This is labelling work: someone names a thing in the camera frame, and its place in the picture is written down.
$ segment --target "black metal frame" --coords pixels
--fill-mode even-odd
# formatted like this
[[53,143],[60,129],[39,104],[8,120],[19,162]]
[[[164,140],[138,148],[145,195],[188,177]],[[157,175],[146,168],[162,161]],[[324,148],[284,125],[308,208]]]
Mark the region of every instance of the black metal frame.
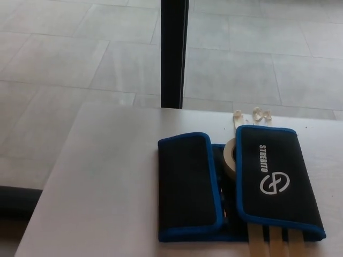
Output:
[[161,107],[182,109],[189,0],[161,0]]

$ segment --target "gray floor tile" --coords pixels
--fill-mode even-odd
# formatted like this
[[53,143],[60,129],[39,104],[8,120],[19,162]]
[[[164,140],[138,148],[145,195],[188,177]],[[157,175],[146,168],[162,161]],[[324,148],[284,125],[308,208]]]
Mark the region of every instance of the gray floor tile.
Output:
[[312,119],[335,119],[332,110],[311,109],[301,107],[287,107],[279,105],[253,104],[253,103],[233,103],[234,110],[241,110],[245,114],[252,114],[255,107],[260,107],[263,111],[271,110],[272,115],[312,118]]
[[126,6],[129,0],[54,0],[62,2],[89,3],[89,4],[108,4]]
[[84,102],[88,103],[112,103],[120,105],[133,105],[136,94],[112,92],[104,90],[89,90]]
[[149,44],[158,12],[147,8],[93,5],[75,36]]
[[302,22],[301,28],[312,56],[343,58],[343,24]]
[[321,2],[333,23],[343,23],[342,0],[321,0]]
[[43,189],[52,165],[21,158],[0,157],[0,185]]
[[233,111],[232,102],[193,99],[193,98],[183,99],[183,109],[202,110],[202,111],[222,111],[222,112]]
[[0,32],[0,71],[19,51],[28,39],[29,34]]
[[190,13],[187,46],[229,50],[229,17],[216,14]]
[[333,111],[336,120],[343,120],[343,111]]
[[196,12],[261,17],[258,0],[196,0]]
[[10,134],[37,89],[36,85],[0,81],[0,145]]
[[148,44],[112,42],[91,88],[160,94],[160,49]]
[[0,2],[0,25],[6,21],[12,12],[23,2],[23,0],[1,0]]
[[161,107],[161,96],[137,94],[133,105],[137,107],[159,108]]
[[87,88],[107,45],[107,41],[32,35],[0,78]]
[[280,104],[270,55],[189,49],[185,97]]
[[2,30],[71,36],[90,4],[27,0],[4,23]]
[[320,0],[260,0],[266,17],[330,22]]
[[231,50],[311,56],[295,21],[230,17]]
[[161,0],[129,0],[128,6],[144,8],[160,8]]
[[[194,4],[195,0],[189,0],[189,12],[194,10]],[[129,0],[128,6],[157,9],[161,8],[161,0]]]
[[343,60],[273,55],[283,105],[342,110]]
[[0,154],[54,164],[87,92],[41,86],[1,145]]

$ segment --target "tool roll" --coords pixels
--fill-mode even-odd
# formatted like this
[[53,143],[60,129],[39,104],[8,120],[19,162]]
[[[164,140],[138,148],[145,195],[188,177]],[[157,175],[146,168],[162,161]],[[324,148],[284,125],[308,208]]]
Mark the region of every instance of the tool roll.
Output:
[[288,128],[243,125],[236,130],[235,179],[223,159],[225,145],[201,132],[158,142],[159,240],[248,241],[248,225],[326,237],[300,144]]

